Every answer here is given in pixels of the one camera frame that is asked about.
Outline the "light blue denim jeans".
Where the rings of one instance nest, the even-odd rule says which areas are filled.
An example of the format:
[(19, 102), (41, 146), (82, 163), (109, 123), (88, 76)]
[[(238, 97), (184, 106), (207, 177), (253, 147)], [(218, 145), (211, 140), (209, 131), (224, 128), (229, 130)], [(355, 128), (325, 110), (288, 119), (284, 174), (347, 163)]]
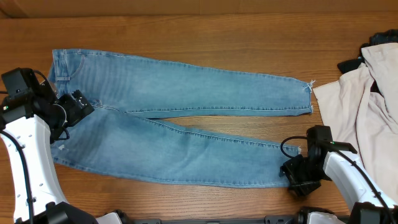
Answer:
[(186, 116), (311, 113), (312, 84), (136, 55), (55, 49), (49, 80), (58, 94), (80, 90), (93, 112), (52, 144), (56, 163), (160, 184), (286, 187), (279, 169), (297, 146), (171, 122)]

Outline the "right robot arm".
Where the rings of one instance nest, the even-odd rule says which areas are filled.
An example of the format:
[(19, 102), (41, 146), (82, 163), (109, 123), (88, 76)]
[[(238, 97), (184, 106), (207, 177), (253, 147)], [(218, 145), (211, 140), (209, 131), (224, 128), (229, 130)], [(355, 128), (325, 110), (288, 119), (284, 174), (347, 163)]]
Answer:
[(304, 197), (322, 180), (332, 181), (350, 215), (340, 218), (325, 208), (303, 207), (292, 223), (397, 223), (397, 203), (371, 179), (350, 143), (334, 141), (330, 127), (319, 125), (309, 128), (303, 139), (308, 155), (289, 156), (280, 167), (289, 181), (288, 190)]

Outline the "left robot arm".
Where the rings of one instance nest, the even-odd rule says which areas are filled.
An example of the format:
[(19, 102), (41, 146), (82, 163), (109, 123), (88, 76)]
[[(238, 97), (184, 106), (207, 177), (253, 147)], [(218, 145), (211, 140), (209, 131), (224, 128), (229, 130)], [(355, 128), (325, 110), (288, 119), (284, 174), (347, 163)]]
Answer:
[(76, 90), (57, 97), (40, 72), (16, 68), (2, 74), (1, 139), (9, 154), (15, 191), (15, 223), (122, 223), (118, 212), (102, 217), (70, 205), (60, 187), (50, 145), (67, 140), (68, 129), (93, 112)]

